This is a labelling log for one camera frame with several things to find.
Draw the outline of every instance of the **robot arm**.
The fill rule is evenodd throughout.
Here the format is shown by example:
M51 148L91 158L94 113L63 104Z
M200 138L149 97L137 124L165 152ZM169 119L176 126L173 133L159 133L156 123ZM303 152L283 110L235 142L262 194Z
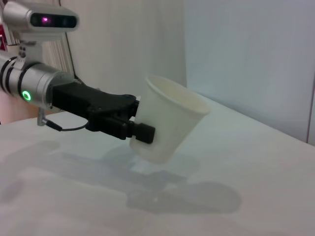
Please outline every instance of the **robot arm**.
M87 130L122 140L135 136L142 142L153 142L155 128L129 120L139 105L135 96L101 92L41 62L41 42L77 28L75 13L62 7L12 1L4 8L3 21L15 30L21 45L18 56L0 53L0 90L38 106L40 111L58 108L83 117L88 120ZM38 121L63 130L43 112L39 112Z

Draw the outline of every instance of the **green led light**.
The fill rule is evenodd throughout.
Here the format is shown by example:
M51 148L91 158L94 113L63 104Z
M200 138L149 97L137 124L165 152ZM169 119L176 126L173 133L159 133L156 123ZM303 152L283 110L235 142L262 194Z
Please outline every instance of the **green led light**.
M29 92L23 91L22 95L23 95L23 97L24 97L25 100L27 100L27 101L30 101L30 100L31 100L31 95L30 95Z

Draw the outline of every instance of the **table surface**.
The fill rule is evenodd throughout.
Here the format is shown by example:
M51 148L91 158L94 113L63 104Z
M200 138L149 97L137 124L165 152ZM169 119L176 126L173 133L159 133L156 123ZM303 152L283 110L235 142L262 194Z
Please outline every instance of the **table surface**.
M1 125L1 235L314 236L315 148L208 103L164 165L99 132Z

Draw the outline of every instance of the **cup rim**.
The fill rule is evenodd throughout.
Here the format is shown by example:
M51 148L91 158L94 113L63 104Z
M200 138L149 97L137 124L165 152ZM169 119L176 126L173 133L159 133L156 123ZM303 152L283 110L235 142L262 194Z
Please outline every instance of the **cup rim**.
M198 99L200 101L200 103L202 103L203 109L194 110L194 109L190 108L189 106L183 105L182 103L178 102L176 99L168 96L165 92L163 92L156 85L154 85L153 82L150 80L150 78L159 78L159 79L162 79L162 80L166 81L167 83L172 84L174 86L182 87L182 89L186 90L192 97L194 97L194 99ZM206 104L206 102L204 100L201 99L201 97L199 97L198 94L196 94L193 91L190 91L188 88L186 88L186 87L184 87L184 86L182 86L182 85L180 85L180 84L178 84L178 83L176 83L176 82L174 82L172 80L169 80L169 79L167 79L165 77L162 77L162 76L149 75L149 76L146 77L146 82L149 85L149 87L154 92L158 93L162 98L167 99L168 101L172 102L176 106L179 106L180 108L184 109L185 111L189 111L191 113L204 115L204 116L210 113L209 106Z

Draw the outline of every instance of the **camera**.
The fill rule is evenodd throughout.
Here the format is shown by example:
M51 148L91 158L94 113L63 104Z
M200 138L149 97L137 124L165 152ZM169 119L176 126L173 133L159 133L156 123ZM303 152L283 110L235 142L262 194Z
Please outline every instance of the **camera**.
M3 10L3 21L20 33L62 33L76 30L79 17L60 6L9 1Z

